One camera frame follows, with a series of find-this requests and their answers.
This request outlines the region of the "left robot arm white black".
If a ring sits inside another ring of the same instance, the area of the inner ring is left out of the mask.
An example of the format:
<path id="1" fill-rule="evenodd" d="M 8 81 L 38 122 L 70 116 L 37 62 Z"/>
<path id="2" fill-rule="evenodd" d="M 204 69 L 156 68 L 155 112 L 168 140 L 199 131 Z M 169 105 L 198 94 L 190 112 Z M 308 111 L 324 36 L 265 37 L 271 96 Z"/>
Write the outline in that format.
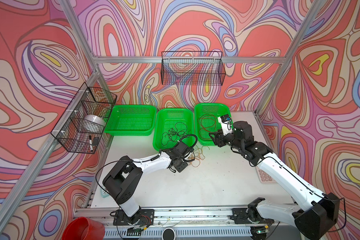
<path id="1" fill-rule="evenodd" d="M 121 157 L 103 178 L 103 186 L 128 218 L 138 216 L 141 207 L 134 199 L 135 190 L 143 176 L 159 170 L 169 169 L 174 173 L 182 172 L 193 162 L 191 154 L 198 142 L 194 134 L 183 136 L 177 143 L 156 155 L 141 159 Z"/>

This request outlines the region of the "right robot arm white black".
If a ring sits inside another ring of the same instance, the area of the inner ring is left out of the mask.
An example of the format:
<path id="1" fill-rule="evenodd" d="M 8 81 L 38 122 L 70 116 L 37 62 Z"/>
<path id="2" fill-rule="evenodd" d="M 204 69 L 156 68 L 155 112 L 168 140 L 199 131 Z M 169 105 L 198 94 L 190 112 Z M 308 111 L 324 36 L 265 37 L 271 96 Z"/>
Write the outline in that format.
<path id="1" fill-rule="evenodd" d="M 229 146 L 251 167 L 257 167 L 274 179 L 295 201 L 295 204 L 275 204 L 257 198 L 248 204 L 247 211 L 236 219 L 258 223 L 263 219 L 276 220 L 296 227 L 309 240 L 319 240 L 338 222 L 341 199 L 324 193 L 292 171 L 266 144 L 257 142 L 252 127 L 245 121 L 232 122 L 228 116 L 218 118 L 221 129 L 209 136 L 218 147 Z"/>

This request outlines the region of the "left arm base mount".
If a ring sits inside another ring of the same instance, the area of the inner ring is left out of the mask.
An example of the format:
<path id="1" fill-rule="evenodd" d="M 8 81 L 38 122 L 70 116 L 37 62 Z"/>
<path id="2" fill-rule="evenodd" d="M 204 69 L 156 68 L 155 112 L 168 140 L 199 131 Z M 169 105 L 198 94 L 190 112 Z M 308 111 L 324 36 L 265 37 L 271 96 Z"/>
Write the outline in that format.
<path id="1" fill-rule="evenodd" d="M 155 210 L 142 209 L 138 210 L 134 215 L 128 217 L 123 210 L 111 212 L 114 217 L 114 226 L 150 226 L 154 223 Z"/>

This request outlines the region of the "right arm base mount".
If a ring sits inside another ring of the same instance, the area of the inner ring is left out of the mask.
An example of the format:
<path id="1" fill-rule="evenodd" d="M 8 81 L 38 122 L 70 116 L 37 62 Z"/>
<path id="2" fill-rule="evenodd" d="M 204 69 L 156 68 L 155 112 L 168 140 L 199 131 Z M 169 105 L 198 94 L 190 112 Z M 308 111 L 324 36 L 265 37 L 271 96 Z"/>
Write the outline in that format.
<path id="1" fill-rule="evenodd" d="M 274 224 L 272 219 L 265 219 L 260 216 L 256 209 L 251 208 L 233 208 L 230 219 L 235 224 Z"/>

